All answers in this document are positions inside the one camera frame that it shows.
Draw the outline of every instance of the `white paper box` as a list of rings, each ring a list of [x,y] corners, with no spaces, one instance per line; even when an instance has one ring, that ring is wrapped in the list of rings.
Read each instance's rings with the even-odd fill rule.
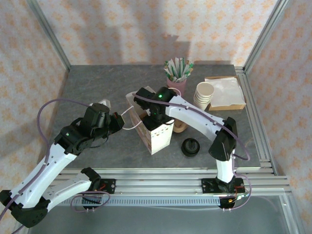
[[[155,93],[155,91],[149,86],[145,87],[145,89]],[[134,106],[134,108],[131,108],[129,110],[133,126],[137,125],[141,121],[140,116],[145,116],[145,114],[147,114],[145,110],[142,110],[142,108],[134,102],[134,96],[132,95],[132,93],[136,92],[137,91],[134,91],[126,95],[129,107]],[[152,131],[149,131],[143,123],[140,123],[136,127],[137,133],[139,134],[145,146],[152,155],[170,144],[172,130],[174,128],[174,120],[170,120],[167,123],[171,124],[162,124]]]

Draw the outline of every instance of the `orange floral wallpaper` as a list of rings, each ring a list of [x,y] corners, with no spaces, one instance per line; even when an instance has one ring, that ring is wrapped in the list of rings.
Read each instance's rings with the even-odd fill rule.
[[[277,0],[39,0],[69,61],[243,66]]]
[[[312,4],[292,1],[248,78],[273,156],[312,230]]]
[[[0,1],[0,190],[12,189],[36,166],[43,144],[36,127],[42,104],[59,95],[65,68],[25,0]],[[42,113],[48,133],[53,104]],[[0,233],[10,234],[9,212]]]

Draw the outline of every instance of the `white cable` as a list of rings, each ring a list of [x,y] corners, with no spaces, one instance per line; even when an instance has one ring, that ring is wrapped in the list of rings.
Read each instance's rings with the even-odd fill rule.
[[[127,110],[125,110],[122,114],[121,114],[121,116],[123,116],[125,113],[127,113],[127,111],[129,111],[131,108],[133,108],[134,106],[130,106]],[[132,129],[134,129],[134,128],[136,128],[140,123],[142,122],[142,120],[139,122],[139,123],[137,123],[137,125],[136,126],[133,126],[132,128],[122,128],[122,129],[124,129],[124,130],[132,130]]]
[[[179,95],[181,95],[181,92],[180,90],[176,89],[176,88],[168,88],[168,89],[174,89],[174,90],[177,90],[179,92]]]

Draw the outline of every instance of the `gray table surface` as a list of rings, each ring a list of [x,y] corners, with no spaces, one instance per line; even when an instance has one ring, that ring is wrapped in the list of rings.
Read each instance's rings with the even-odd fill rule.
[[[196,65],[186,84],[184,98],[192,103],[196,85],[207,76],[235,76],[232,65]],[[141,87],[150,86],[157,91],[166,85],[163,65],[76,65],[72,66],[64,87],[63,98],[84,103],[95,103],[103,99],[111,101],[111,111],[122,113],[128,108],[125,95]],[[83,117],[85,107],[61,102],[53,125],[50,141],[61,128],[74,119]],[[210,114],[232,117],[236,120],[238,136],[247,147],[250,161],[236,160],[238,167],[260,167],[254,138],[246,110],[211,111]],[[130,127],[130,117],[124,115],[125,127]],[[200,151],[194,158],[187,158],[180,147],[184,139],[193,137],[200,143]],[[121,130],[109,137],[100,148],[82,152],[67,168],[216,168],[215,159],[208,149],[211,142],[197,130],[188,127],[180,134],[173,133],[166,148],[151,155],[136,130]],[[244,156],[238,146],[236,153]]]

